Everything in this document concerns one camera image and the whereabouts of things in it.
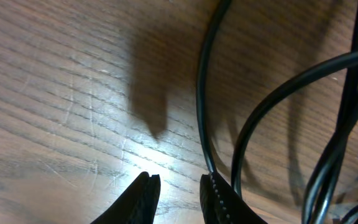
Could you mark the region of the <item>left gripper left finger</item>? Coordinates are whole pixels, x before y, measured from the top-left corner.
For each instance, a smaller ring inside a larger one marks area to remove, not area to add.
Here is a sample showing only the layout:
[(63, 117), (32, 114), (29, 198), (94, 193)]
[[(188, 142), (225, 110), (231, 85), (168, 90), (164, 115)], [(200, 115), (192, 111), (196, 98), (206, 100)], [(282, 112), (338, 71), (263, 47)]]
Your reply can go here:
[(159, 175), (141, 172), (116, 201), (91, 224), (153, 224), (160, 197)]

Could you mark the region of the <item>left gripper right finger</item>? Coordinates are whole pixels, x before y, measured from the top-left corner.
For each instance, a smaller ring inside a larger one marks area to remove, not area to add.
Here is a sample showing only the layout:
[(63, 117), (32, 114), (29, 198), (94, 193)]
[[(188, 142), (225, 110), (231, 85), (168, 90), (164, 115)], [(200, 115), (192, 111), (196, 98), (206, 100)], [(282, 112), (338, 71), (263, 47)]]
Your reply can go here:
[(267, 224), (217, 172), (201, 176), (200, 205), (205, 224)]

